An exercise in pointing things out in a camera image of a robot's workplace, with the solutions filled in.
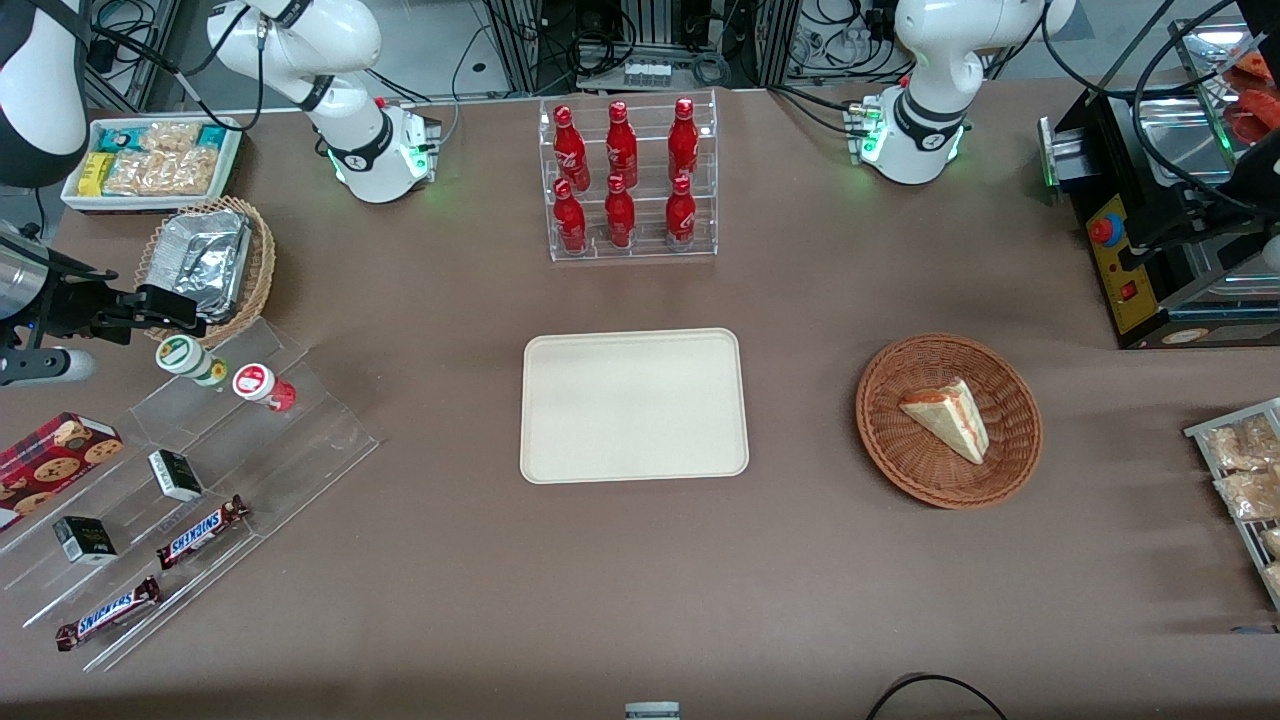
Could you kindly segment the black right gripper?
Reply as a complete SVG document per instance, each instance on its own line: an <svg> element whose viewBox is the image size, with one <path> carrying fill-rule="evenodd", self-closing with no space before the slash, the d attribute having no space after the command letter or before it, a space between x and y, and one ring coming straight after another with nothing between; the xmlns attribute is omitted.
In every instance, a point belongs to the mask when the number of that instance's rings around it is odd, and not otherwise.
<svg viewBox="0 0 1280 720"><path fill-rule="evenodd" d="M132 299L134 309L146 315L133 318L134 311L128 305ZM196 319L183 324L168 316ZM136 290L124 291L113 288L104 281L67 279L58 273L44 282L44 334L60 340L81 337L128 345L131 328L142 331L151 340L165 340L174 334L204 338L209 325L198 316L195 300L155 284L140 284Z"/></svg>

